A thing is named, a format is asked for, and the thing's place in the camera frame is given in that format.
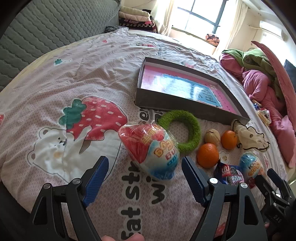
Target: bedsheet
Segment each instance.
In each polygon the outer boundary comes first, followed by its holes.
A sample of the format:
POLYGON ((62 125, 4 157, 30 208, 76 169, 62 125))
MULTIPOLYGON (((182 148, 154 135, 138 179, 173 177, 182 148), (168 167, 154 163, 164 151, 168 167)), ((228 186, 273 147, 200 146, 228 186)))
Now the bedsheet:
MULTIPOLYGON (((164 113, 134 105, 145 56, 220 79, 247 111, 249 125, 271 143, 267 152, 258 154, 264 169, 274 168, 286 179, 273 134, 257 117, 241 84, 214 58, 168 37, 122 28, 42 56, 0 92, 0 178, 27 211, 31 212, 44 183, 66 184, 105 155, 110 161, 108 174, 87 208, 99 235, 124 240, 140 232, 148 241, 189 240, 203 208, 195 202, 181 165, 170 182, 155 181, 133 165, 117 136, 127 121, 157 120, 164 113)), ((210 128, 220 134, 230 129, 199 122, 202 136, 210 128)), ((178 141, 186 141, 188 131, 183 124, 173 123, 170 130, 178 141)), ((238 165, 243 150, 227 152, 231 164, 238 165)), ((195 151, 190 156, 196 160, 195 151)), ((213 176, 214 168, 205 171, 213 176)), ((257 188, 252 193, 262 208, 264 197, 257 188)), ((228 205, 224 206, 220 225, 228 213, 228 205)), ((69 235, 75 238, 66 205, 63 211, 69 235)))

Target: box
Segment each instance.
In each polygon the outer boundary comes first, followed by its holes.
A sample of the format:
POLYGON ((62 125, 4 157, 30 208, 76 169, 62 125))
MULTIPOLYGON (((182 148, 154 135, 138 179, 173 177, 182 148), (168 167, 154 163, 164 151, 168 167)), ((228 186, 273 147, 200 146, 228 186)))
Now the box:
POLYGON ((135 104, 155 110, 186 110, 200 119, 230 125, 250 120, 230 90, 218 79, 183 65, 145 57, 135 104))

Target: plastic wrapper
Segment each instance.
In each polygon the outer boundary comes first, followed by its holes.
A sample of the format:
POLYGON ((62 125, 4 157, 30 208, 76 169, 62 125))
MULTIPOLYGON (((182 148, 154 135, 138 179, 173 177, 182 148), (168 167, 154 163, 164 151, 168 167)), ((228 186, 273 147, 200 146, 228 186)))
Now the plastic wrapper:
POLYGON ((244 177, 239 166, 224 164, 220 161, 214 171, 214 177, 227 185, 237 185, 244 182, 244 177))
POLYGON ((174 136, 155 122, 127 123, 119 138, 139 168, 158 180, 169 180, 179 160, 174 136))
POLYGON ((260 159, 249 151, 241 156, 239 166, 244 175, 245 183, 248 184, 249 188, 254 188, 256 186, 255 177, 257 175, 265 174, 260 159))

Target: stack of folded clothes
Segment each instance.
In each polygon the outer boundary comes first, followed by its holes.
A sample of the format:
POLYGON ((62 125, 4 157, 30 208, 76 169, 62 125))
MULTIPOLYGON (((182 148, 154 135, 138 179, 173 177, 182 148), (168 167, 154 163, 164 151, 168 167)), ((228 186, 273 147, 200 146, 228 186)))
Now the stack of folded clothes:
POLYGON ((119 25, 129 29, 157 33, 150 13, 139 9, 122 6, 119 10, 119 25))

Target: green ring toy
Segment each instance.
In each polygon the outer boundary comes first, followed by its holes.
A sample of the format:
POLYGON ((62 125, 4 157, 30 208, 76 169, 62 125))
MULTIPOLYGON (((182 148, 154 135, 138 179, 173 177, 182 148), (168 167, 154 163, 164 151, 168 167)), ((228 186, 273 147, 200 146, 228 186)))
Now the green ring toy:
POLYGON ((178 143, 179 151, 183 153, 192 152, 200 142, 200 124, 197 118, 185 110, 172 110, 164 114, 157 123, 167 130, 172 121, 184 123, 189 131, 188 142, 178 143))

